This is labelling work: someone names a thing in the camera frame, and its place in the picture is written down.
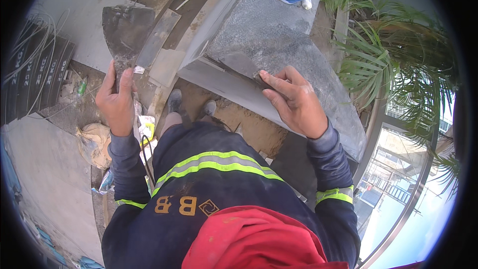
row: person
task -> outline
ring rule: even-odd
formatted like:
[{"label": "person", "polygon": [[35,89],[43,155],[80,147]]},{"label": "person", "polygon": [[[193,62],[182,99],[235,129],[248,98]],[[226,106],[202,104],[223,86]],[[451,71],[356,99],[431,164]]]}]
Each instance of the person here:
[{"label": "person", "polygon": [[132,76],[132,69],[124,71],[119,93],[112,93],[111,63],[96,96],[111,128],[108,152],[120,205],[102,240],[106,268],[354,268],[360,239],[350,168],[337,130],[295,68],[260,76],[273,88],[263,94],[283,122],[308,138],[315,212],[241,135],[213,120],[214,101],[199,121],[181,124],[179,90],[167,102],[150,194],[132,132]]}]

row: left hand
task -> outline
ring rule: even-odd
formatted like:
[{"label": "left hand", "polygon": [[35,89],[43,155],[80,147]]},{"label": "left hand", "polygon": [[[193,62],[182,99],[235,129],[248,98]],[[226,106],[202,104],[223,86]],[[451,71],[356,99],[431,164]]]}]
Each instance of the left hand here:
[{"label": "left hand", "polygon": [[113,135],[128,136],[131,134],[134,122],[131,92],[138,91],[133,80],[133,69],[124,70],[119,81],[119,93],[113,93],[112,90],[115,78],[116,71],[114,60],[112,60],[103,85],[96,95],[96,105],[108,121]]}]

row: green bottle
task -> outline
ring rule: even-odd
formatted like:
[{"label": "green bottle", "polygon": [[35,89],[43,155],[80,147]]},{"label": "green bottle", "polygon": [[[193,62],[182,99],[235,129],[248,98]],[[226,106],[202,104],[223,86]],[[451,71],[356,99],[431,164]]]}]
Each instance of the green bottle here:
[{"label": "green bottle", "polygon": [[83,93],[85,93],[85,90],[87,89],[87,83],[88,83],[88,75],[80,82],[80,85],[78,86],[78,98],[80,98]]}]

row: cement bag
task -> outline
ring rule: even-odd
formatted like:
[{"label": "cement bag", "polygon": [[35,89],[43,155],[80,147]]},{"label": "cement bag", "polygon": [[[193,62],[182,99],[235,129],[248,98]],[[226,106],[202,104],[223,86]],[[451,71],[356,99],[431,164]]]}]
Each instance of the cement bag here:
[{"label": "cement bag", "polygon": [[78,148],[81,156],[91,165],[106,170],[110,167],[111,157],[108,145],[111,142],[110,128],[100,123],[76,127]]}]

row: red cloth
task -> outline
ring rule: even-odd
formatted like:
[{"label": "red cloth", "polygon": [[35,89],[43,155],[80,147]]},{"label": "red cloth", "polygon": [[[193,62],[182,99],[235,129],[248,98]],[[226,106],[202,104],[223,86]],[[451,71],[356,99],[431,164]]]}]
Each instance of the red cloth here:
[{"label": "red cloth", "polygon": [[347,269],[349,265],[327,263],[319,238],[299,221],[258,206],[236,206],[207,218],[181,268]]}]

